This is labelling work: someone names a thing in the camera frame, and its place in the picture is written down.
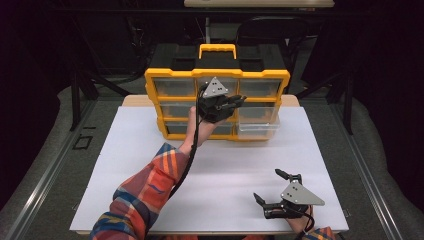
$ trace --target triangular metal plate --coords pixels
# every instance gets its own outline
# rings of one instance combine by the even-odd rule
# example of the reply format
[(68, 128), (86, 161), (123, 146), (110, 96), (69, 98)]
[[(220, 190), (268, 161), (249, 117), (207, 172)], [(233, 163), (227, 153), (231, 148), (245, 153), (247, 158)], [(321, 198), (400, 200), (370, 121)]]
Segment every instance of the triangular metal plate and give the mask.
[(203, 93), (203, 98), (210, 98), (219, 95), (225, 95), (228, 93), (228, 89), (222, 85), (217, 77), (212, 78), (205, 92)]
[(320, 205), (325, 202), (297, 181), (293, 181), (283, 191), (283, 199), (301, 205)]

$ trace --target wooden table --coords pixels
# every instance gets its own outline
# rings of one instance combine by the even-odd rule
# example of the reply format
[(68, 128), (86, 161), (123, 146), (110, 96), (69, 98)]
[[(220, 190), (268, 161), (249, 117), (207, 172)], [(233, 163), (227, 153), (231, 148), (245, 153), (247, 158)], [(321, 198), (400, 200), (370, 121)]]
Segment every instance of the wooden table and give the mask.
[[(294, 95), (282, 95), (281, 96), (282, 107), (299, 107), (299, 101)], [(147, 95), (128, 95), (125, 97), (122, 103), (123, 107), (141, 107), (141, 106), (153, 106), (152, 101)]]

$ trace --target sleeve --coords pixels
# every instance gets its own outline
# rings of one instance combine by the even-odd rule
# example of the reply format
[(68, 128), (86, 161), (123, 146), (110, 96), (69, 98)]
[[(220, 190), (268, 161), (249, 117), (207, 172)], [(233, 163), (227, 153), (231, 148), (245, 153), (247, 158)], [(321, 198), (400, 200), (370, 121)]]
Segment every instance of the sleeve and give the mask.
[(335, 240), (333, 230), (330, 227), (318, 228), (315, 231), (304, 235), (304, 240)]
[(100, 216), (90, 239), (144, 239), (187, 162), (187, 155), (164, 143), (147, 166), (118, 187), (109, 212)]

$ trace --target black wire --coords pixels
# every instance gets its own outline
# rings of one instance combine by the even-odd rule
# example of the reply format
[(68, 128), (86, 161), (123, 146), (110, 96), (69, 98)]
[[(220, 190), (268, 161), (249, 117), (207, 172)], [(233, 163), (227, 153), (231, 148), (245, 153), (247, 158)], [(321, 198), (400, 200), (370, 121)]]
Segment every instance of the black wire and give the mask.
[(346, 240), (346, 238), (342, 235), (342, 233), (337, 233), (342, 240)]
[(203, 94), (203, 90), (199, 90), (199, 93), (197, 94), (197, 98), (196, 98), (196, 130), (194, 131), (193, 145), (191, 145), (190, 157), (188, 159), (187, 166), (184, 169), (184, 172), (180, 178), (180, 181), (171, 190), (171, 193), (168, 199), (170, 199), (175, 194), (175, 192), (180, 188), (181, 184), (184, 182), (184, 179), (186, 178), (188, 171), (190, 170), (190, 167), (193, 163), (194, 155), (196, 154), (196, 151), (197, 151), (197, 141), (199, 139), (199, 125), (200, 125), (198, 102), (199, 102), (199, 96), (201, 96), (201, 94)]
[(303, 216), (306, 216), (307, 218), (309, 218), (308, 219), (308, 222), (306, 223), (306, 226), (305, 226), (305, 228), (303, 229), (303, 231), (302, 232), (300, 232), (297, 236), (296, 236), (296, 238), (295, 238), (295, 240), (300, 240), (300, 239), (302, 239), (302, 237), (303, 236), (305, 236), (305, 233), (307, 233), (307, 232), (309, 232), (313, 227), (314, 227), (314, 225), (315, 225), (315, 219), (312, 217), (312, 215), (310, 215), (310, 214), (307, 214), (307, 213), (303, 213), (303, 212), (299, 212), (299, 211), (296, 211), (296, 210), (294, 210), (294, 209), (290, 209), (291, 211), (293, 211), (293, 212), (296, 212), (296, 213), (300, 213), (300, 214), (302, 214)]

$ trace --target white platform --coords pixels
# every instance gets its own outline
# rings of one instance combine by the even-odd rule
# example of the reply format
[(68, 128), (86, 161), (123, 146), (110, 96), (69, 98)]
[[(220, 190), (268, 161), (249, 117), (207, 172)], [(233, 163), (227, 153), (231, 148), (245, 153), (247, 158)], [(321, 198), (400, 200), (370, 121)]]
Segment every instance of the white platform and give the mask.
[[(181, 188), (163, 208), (151, 234), (278, 234), (282, 219), (267, 220), (253, 192), (281, 201), (289, 184), (274, 170), (302, 174), (303, 184), (325, 201), (314, 208), (317, 227), (347, 231), (340, 203), (302, 107), (280, 108), (281, 127), (267, 142), (210, 140), (196, 153)], [(153, 107), (120, 107), (98, 157), (70, 230), (85, 234), (108, 211), (121, 182), (151, 161), (164, 139)], [(180, 142), (169, 141), (178, 147)]]

